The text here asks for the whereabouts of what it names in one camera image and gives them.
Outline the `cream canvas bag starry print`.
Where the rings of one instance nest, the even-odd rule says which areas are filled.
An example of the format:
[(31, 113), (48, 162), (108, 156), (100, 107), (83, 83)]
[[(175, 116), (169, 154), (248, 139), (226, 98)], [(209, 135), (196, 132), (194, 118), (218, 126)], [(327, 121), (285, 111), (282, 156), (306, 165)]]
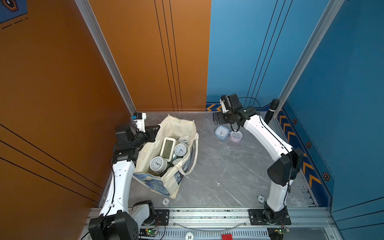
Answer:
[[(161, 155), (161, 148), (166, 137), (179, 140), (188, 136), (187, 153), (175, 165), (171, 164), (163, 174), (156, 174), (150, 169), (150, 161)], [(199, 151), (199, 134), (194, 121), (167, 116), (160, 123), (160, 130), (154, 143), (146, 143), (139, 151), (139, 158), (133, 178), (151, 191), (175, 199), (182, 179), (192, 173), (196, 166)]]

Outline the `pink round alarm clock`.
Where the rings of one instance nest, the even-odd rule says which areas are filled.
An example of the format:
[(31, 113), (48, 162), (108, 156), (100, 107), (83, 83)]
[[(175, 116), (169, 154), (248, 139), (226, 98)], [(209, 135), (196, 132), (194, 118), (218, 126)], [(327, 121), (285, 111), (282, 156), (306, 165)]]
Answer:
[(232, 142), (238, 143), (238, 142), (240, 142), (242, 140), (242, 138), (243, 138), (242, 132), (240, 132), (240, 131), (237, 131), (237, 132), (231, 131), (230, 139), (231, 139)]

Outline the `light blue square alarm clock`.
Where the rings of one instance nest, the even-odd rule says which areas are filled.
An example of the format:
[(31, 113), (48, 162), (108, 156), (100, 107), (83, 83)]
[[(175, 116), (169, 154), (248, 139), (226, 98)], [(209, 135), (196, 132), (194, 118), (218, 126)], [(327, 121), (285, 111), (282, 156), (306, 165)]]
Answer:
[(228, 138), (228, 136), (230, 135), (230, 129), (228, 129), (227, 127), (225, 126), (218, 126), (215, 130), (215, 136), (224, 141)]

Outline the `white round alarm clock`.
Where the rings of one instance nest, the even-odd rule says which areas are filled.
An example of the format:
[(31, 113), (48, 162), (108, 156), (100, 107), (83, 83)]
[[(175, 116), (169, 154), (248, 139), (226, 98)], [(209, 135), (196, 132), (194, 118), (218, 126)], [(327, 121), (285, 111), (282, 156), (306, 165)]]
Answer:
[(168, 168), (168, 162), (160, 156), (154, 157), (150, 162), (150, 169), (154, 173), (164, 173)]

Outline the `large white digital clock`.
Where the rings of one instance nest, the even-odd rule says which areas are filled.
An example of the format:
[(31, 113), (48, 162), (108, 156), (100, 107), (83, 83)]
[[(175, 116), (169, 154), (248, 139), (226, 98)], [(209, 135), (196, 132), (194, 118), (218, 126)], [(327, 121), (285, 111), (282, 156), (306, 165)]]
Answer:
[(163, 140), (160, 156), (167, 162), (173, 160), (173, 155), (175, 152), (176, 139), (165, 137)]

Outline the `white twin-bell alarm clock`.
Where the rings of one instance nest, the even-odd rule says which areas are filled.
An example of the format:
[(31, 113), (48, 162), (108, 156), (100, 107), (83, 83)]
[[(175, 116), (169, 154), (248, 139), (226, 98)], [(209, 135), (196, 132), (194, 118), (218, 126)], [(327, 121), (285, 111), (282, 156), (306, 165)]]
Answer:
[(184, 157), (188, 153), (188, 145), (185, 143), (179, 143), (174, 148), (174, 153), (177, 157)]

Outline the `small white digital clock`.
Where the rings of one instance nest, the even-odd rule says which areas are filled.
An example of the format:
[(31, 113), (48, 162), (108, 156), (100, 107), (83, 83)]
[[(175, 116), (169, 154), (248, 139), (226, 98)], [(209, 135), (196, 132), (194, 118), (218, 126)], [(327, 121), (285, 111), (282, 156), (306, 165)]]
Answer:
[(188, 136), (188, 135), (179, 137), (179, 142), (183, 143), (183, 144), (186, 144), (186, 145), (189, 145), (190, 142), (191, 142), (191, 137)]

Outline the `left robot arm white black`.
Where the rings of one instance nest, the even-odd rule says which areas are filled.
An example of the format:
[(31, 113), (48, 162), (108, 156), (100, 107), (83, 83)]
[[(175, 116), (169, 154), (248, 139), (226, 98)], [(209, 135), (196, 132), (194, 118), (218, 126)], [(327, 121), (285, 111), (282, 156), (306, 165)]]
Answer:
[(129, 191), (139, 151), (154, 143), (159, 125), (133, 133), (130, 124), (115, 129), (117, 143), (112, 156), (111, 184), (99, 217), (91, 219), (88, 234), (93, 240), (137, 240), (141, 225), (155, 217), (152, 201), (141, 201), (129, 208)]

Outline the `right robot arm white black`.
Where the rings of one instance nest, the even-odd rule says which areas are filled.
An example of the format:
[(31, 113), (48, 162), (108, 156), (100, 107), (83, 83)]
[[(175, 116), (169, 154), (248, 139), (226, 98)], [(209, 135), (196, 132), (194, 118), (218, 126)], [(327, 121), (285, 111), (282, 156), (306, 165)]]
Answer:
[(273, 159), (274, 163), (267, 170), (272, 182), (262, 221), (269, 225), (286, 224), (289, 221), (287, 197), (293, 181), (301, 171), (304, 152), (300, 148), (294, 149), (268, 125), (280, 101), (272, 100), (264, 118), (254, 107), (243, 107), (236, 94), (221, 96), (220, 104), (222, 111), (213, 113), (214, 124), (237, 124), (238, 128), (232, 129), (232, 132), (243, 127), (263, 145)]

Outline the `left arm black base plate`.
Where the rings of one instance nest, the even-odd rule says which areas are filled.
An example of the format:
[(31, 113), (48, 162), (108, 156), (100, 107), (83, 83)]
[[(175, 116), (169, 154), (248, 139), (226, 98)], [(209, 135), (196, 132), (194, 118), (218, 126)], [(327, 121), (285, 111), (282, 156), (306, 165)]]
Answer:
[(145, 220), (142, 224), (144, 226), (168, 226), (170, 220), (170, 210), (169, 209), (155, 209), (155, 215), (149, 217), (149, 220)]

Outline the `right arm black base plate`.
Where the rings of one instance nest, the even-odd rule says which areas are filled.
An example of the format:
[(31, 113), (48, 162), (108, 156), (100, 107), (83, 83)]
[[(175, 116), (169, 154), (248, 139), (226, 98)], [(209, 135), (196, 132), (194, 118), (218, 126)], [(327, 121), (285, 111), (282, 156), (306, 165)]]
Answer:
[(252, 226), (289, 226), (292, 224), (287, 208), (284, 208), (279, 212), (274, 212), (270, 209), (249, 209), (248, 214)]

